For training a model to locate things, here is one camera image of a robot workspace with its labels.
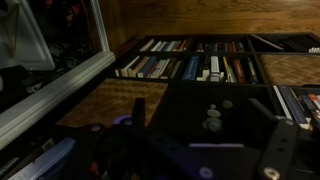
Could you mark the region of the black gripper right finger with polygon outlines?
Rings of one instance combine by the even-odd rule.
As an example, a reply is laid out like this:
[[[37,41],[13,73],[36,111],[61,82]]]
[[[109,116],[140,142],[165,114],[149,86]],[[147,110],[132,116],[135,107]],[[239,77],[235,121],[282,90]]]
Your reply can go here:
[[[273,115],[257,99],[248,99],[248,129],[263,152],[257,165],[261,180],[286,180],[295,157],[300,127]]]

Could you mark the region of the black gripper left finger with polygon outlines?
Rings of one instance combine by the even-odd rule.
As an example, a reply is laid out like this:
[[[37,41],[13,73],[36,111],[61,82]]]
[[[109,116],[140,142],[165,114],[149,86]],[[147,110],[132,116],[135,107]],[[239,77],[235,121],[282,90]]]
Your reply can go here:
[[[136,98],[133,111],[132,111],[132,121],[134,124],[143,127],[145,125],[145,99]]]

